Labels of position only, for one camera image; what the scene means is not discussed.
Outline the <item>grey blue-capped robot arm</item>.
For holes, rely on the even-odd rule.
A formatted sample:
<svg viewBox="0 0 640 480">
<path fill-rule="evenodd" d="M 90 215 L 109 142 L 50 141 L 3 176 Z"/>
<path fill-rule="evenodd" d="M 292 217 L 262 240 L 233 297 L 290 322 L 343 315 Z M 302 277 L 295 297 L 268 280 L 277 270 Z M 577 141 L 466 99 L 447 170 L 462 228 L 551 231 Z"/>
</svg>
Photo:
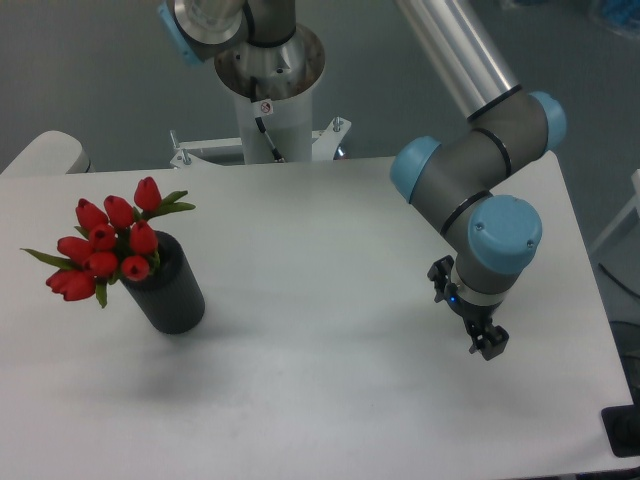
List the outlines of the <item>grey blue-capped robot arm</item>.
<svg viewBox="0 0 640 480">
<path fill-rule="evenodd" d="M 395 157 L 390 178 L 452 247 L 428 279 L 435 298 L 460 316 L 471 351 L 500 355 L 506 330 L 493 322 L 533 260 L 542 222 L 526 201 L 493 189 L 554 149 L 567 128 L 561 105 L 526 93 L 466 1 L 402 1 L 399 10 L 467 119 L 450 144 L 420 137 Z M 212 62 L 237 100 L 246 163 L 308 162 L 312 88 L 322 45 L 296 19 L 292 1 L 165 1 L 159 17 L 188 64 Z"/>
</svg>

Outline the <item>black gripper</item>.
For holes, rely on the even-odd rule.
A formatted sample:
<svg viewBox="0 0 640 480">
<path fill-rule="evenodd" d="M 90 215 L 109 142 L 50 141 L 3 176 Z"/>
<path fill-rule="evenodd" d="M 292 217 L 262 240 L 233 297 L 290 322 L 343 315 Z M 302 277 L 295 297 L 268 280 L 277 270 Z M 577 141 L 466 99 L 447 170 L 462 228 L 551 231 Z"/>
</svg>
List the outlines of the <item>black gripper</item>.
<svg viewBox="0 0 640 480">
<path fill-rule="evenodd" d="M 434 301 L 446 301 L 451 310 L 463 319 L 472 341 L 469 353 L 479 352 L 485 360 L 492 360 L 504 352 L 509 341 L 508 332 L 493 323 L 493 314 L 500 303 L 480 305 L 465 300 L 462 290 L 453 283 L 453 266 L 453 257 L 447 255 L 435 261 L 427 272 L 427 278 L 434 286 Z"/>
</svg>

